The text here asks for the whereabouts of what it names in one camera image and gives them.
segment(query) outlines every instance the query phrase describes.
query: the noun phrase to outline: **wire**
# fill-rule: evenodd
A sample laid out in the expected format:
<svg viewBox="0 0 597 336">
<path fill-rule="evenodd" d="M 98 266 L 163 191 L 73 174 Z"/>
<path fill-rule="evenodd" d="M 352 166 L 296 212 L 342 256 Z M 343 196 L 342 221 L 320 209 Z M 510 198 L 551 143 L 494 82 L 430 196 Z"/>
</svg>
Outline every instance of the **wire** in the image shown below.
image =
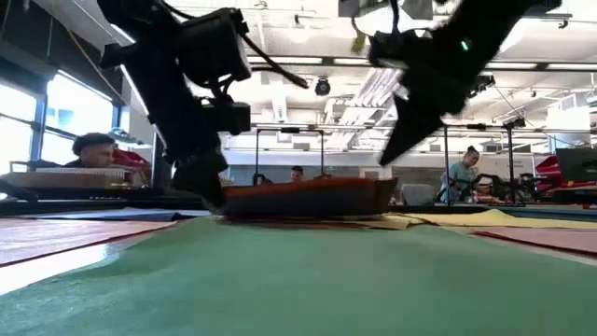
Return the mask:
<svg viewBox="0 0 597 336">
<path fill-rule="evenodd" d="M 398 21 L 400 20 L 400 7 L 398 6 L 398 0 L 390 0 L 390 6 L 392 7 L 392 35 L 398 35 Z"/>
<path fill-rule="evenodd" d="M 10 5 L 12 0 L 8 0 L 7 2 L 7 12 L 4 13 L 4 18 L 2 19 L 2 26 L 0 27 L 0 44 L 4 41 L 4 31 L 7 28 L 7 21 L 8 21 L 8 12 L 10 12 Z"/>
<path fill-rule="evenodd" d="M 560 140 L 560 139 L 558 139 L 557 137 L 555 137 L 555 136 L 553 136 L 553 135 L 550 135 L 550 134 L 547 134 L 547 133 L 545 133 L 545 132 L 541 131 L 541 129 L 540 129 L 540 128 L 537 128 L 536 126 L 534 126 L 534 125 L 533 125 L 533 123 L 532 123 L 531 121 L 529 121 L 529 120 L 528 120 L 527 118 L 525 118 L 525 117 L 524 117 L 524 116 L 523 116 L 521 113 L 519 113 L 518 109 L 517 109 L 516 107 L 514 107 L 514 106 L 513 106 L 513 105 L 512 105 L 512 104 L 509 102 L 509 100 L 506 98 L 506 96 L 505 96 L 505 95 L 504 95 L 504 94 L 503 94 L 503 93 L 502 93 L 502 92 L 501 92 L 501 91 L 500 91 L 500 90 L 499 90 L 497 87 L 495 87 L 495 89 L 496 89 L 496 90 L 497 90 L 497 92 L 498 92 L 498 93 L 499 93 L 499 94 L 502 96 L 502 99 L 504 99 L 504 101 L 506 102 L 506 104 L 508 104 L 508 106 L 510 106 L 510 108 L 512 109 L 512 111 L 514 111 L 514 113 L 516 113 L 516 114 L 517 114 L 517 115 L 518 115 L 520 118 L 524 119 L 524 122 L 526 122 L 526 123 L 528 123 L 529 125 L 531 125 L 531 127 L 534 127 L 536 130 L 538 130 L 540 133 L 542 133 L 543 135 L 545 135 L 545 136 L 546 136 L 547 138 L 549 138 L 549 139 L 553 139 L 554 141 L 561 142 L 561 143 L 563 143 L 563 144 L 566 144 L 566 145 L 568 145 L 568 146 L 576 147 L 576 145 L 575 145 L 575 144 L 572 144 L 572 143 L 569 143 L 569 142 L 566 142 L 566 141 Z"/>
<path fill-rule="evenodd" d="M 90 58 L 90 56 L 87 54 L 87 52 L 85 52 L 85 50 L 83 49 L 83 47 L 81 47 L 81 45 L 78 43 L 78 41 L 76 40 L 76 36 L 73 34 L 73 32 L 71 32 L 68 29 L 66 30 L 66 32 L 71 36 L 71 39 L 73 40 L 73 42 L 75 42 L 76 47 L 81 51 L 81 53 L 83 54 L 83 56 L 91 64 L 91 66 L 93 67 L 93 70 L 95 70 L 95 72 L 104 81 L 105 85 L 107 85 L 107 87 L 110 88 L 110 90 L 122 101 L 122 103 L 126 103 L 126 100 L 122 97 L 122 95 L 120 94 L 120 92 L 118 92 L 116 89 L 114 89 L 114 87 L 112 86 L 112 84 L 110 84 L 110 81 L 102 73 L 102 70 L 100 70 L 100 68 L 98 68 L 97 65 L 95 65 L 95 63 Z"/>
<path fill-rule="evenodd" d="M 270 66 L 256 66 L 256 67 L 251 68 L 251 72 L 255 72 L 255 71 L 271 72 L 271 73 L 279 74 L 279 75 L 282 75 L 282 76 L 284 75 L 279 70 L 274 69 L 274 68 L 272 68 Z M 229 82 L 227 82 L 227 83 L 224 84 L 224 90 L 223 90 L 224 94 L 228 94 L 229 87 L 230 87 L 230 85 L 233 82 L 234 82 L 234 80 L 231 80 L 231 81 L 229 81 Z"/>
<path fill-rule="evenodd" d="M 271 68 L 273 70 L 275 70 L 280 75 L 286 77 L 293 84 L 295 84 L 303 89 L 309 89 L 309 83 L 304 78 L 301 78 L 295 74 L 291 74 L 291 73 L 287 72 L 286 70 L 284 70 L 282 68 L 282 66 L 280 66 L 278 63 L 274 62 L 270 58 L 270 56 L 268 56 L 253 41 L 251 41 L 251 39 L 247 35 L 242 35 L 242 38 L 243 38 L 244 42 L 246 42 L 246 44 L 257 53 L 257 55 L 261 56 L 265 60 L 265 62 L 271 66 Z"/>
</svg>

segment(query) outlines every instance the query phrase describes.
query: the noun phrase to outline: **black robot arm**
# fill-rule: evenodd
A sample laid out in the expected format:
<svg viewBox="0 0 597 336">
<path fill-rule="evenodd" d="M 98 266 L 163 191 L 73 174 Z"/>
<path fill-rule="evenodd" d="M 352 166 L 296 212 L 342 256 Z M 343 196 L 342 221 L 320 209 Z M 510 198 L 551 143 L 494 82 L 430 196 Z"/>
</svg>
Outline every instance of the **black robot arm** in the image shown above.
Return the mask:
<svg viewBox="0 0 597 336">
<path fill-rule="evenodd" d="M 237 135 L 251 129 L 250 106 L 228 95 L 233 81 L 251 76 L 243 41 L 270 65 L 259 70 L 279 73 L 305 89 L 307 82 L 248 39 L 239 9 L 221 8 L 195 18 L 161 0 L 98 0 L 98 5 L 110 23 L 135 40 L 128 47 L 106 46 L 101 66 L 123 66 L 134 83 L 166 148 L 166 160 L 177 168 L 174 187 L 222 206 L 218 174 L 228 165 L 218 132 Z M 173 13 L 187 20 L 181 22 Z M 192 95 L 186 78 L 212 92 L 209 104 Z"/>
<path fill-rule="evenodd" d="M 389 2 L 397 21 L 397 0 Z M 551 10 L 561 4 L 562 0 L 463 0 L 450 20 L 429 35 L 394 29 L 372 36 L 372 64 L 394 66 L 398 61 L 408 67 L 400 84 L 409 97 L 394 97 L 398 121 L 380 164 L 390 163 L 442 126 L 441 116 L 461 113 L 477 76 L 529 9 Z"/>
</svg>

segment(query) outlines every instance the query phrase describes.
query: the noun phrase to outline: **green table surface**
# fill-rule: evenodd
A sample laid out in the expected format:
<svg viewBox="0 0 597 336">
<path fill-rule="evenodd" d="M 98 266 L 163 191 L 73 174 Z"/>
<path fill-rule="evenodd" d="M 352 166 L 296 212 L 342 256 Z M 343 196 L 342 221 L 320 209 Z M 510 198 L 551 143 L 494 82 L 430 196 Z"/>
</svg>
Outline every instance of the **green table surface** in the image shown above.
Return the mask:
<svg viewBox="0 0 597 336">
<path fill-rule="evenodd" d="M 596 314 L 597 268 L 436 227 L 198 218 L 1 296 L 0 335 L 593 336 Z"/>
</svg>

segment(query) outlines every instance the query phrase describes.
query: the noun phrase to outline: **yellow cloth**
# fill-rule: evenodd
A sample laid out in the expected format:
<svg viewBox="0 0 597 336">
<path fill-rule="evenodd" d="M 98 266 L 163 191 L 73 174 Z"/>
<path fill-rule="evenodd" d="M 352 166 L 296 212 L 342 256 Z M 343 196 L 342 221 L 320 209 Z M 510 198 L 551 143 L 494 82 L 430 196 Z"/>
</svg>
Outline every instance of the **yellow cloth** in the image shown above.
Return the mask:
<svg viewBox="0 0 597 336">
<path fill-rule="evenodd" d="M 488 210 L 472 215 L 426 215 L 426 214 L 390 214 L 386 217 L 397 222 L 404 222 L 404 216 L 418 218 L 439 226 L 456 227 L 516 227 L 516 228 L 566 228 L 566 229 L 597 229 L 597 223 L 540 219 L 520 218 L 507 215 L 499 210 Z"/>
</svg>

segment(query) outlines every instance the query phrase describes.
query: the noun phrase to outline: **camera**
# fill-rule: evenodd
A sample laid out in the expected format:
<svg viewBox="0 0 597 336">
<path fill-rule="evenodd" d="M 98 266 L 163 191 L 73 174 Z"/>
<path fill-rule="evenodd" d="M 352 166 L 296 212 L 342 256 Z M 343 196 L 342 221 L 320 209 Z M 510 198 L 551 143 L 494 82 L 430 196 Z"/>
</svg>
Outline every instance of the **camera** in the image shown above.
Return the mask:
<svg viewBox="0 0 597 336">
<path fill-rule="evenodd" d="M 327 77 L 319 77 L 317 79 L 317 84 L 315 85 L 315 94 L 318 96 L 327 96 L 331 91 L 331 86 L 329 85 L 329 81 Z"/>
</svg>

